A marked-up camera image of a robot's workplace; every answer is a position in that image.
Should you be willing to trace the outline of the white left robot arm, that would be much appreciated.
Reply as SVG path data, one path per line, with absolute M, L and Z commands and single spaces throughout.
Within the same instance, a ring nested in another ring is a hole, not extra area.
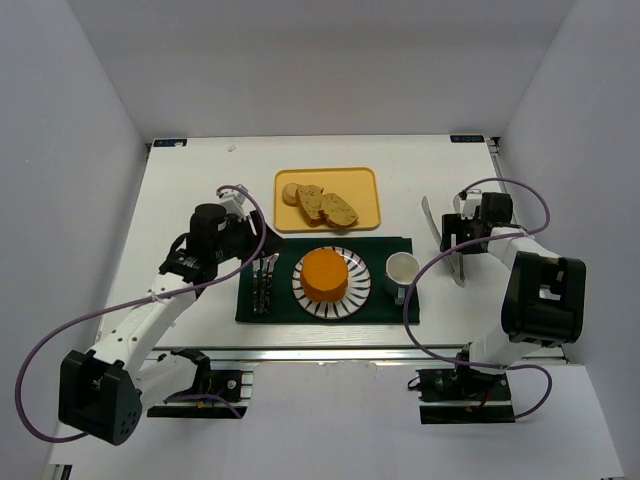
M 197 206 L 187 232 L 172 243 L 145 305 L 86 352 L 72 351 L 60 369 L 59 420 L 112 445 L 126 441 L 142 414 L 165 400 L 213 394 L 211 361 L 195 349 L 175 349 L 148 366 L 164 333 L 216 279 L 221 263 L 276 253 L 284 240 L 257 211 L 208 203 Z

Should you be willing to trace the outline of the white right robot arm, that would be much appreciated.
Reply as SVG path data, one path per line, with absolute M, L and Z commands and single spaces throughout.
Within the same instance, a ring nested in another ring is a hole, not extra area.
M 509 367 L 538 348 L 575 343 L 583 330 L 586 265 L 542 247 L 513 221 L 506 193 L 473 189 L 442 216 L 440 250 L 464 242 L 474 245 L 454 256 L 488 253 L 510 271 L 500 321 L 463 355 L 483 373 Z

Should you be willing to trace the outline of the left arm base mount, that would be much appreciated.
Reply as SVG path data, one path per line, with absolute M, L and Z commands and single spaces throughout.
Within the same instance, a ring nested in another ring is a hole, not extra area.
M 170 400 L 151 407 L 149 418 L 242 419 L 246 413 L 251 386 L 249 371 L 236 367 L 212 367 L 202 351 L 173 349 L 161 354 L 159 361 L 183 359 L 195 367 L 195 378 L 188 387 L 170 395 Z

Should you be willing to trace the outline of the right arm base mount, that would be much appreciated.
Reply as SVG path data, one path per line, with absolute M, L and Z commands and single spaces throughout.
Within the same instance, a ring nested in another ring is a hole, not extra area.
M 417 370 L 407 389 L 418 393 L 423 425 L 514 423 L 507 376 L 468 366 Z

